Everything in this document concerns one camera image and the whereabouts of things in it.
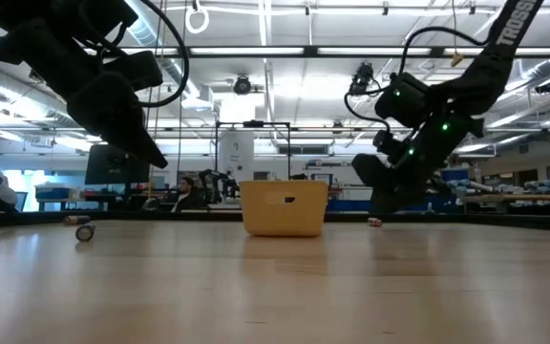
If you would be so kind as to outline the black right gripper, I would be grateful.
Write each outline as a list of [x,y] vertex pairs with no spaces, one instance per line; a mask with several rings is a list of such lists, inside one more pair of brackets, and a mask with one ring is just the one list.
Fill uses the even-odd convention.
[[[387,185],[384,191],[393,193],[400,187],[423,188],[440,166],[440,150],[412,142],[394,142],[384,146],[390,166],[387,168]],[[370,214],[392,214],[413,211],[423,205],[422,194],[373,193]]]

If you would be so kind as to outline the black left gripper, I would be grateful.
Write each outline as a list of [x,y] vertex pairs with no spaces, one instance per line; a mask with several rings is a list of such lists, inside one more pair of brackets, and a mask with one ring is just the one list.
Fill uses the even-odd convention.
[[144,127],[144,112],[130,97],[130,82],[85,52],[53,52],[50,87],[68,114],[113,146],[164,168],[168,161]]

